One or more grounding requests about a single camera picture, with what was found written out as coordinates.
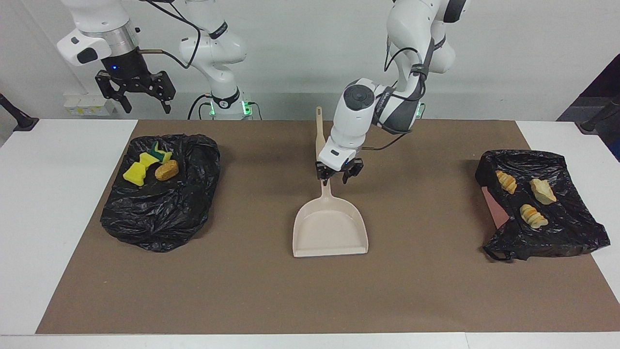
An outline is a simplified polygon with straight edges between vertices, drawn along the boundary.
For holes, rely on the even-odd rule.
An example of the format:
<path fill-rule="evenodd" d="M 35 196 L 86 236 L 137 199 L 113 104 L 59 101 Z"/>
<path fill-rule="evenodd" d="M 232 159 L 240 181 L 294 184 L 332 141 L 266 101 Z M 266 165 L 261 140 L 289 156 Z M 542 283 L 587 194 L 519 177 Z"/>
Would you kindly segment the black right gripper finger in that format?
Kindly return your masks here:
<path fill-rule="evenodd" d="M 127 91 L 126 79 L 113 77 L 109 72 L 100 70 L 97 75 L 95 75 L 95 81 L 99 86 L 102 97 L 119 102 L 124 112 L 131 112 L 131 103 L 125 95 Z"/>
<path fill-rule="evenodd" d="M 170 114 L 172 110 L 171 101 L 176 95 L 176 88 L 168 73 L 163 70 L 157 73 L 147 71 L 144 82 L 145 93 L 156 98 L 161 103 L 164 113 Z"/>

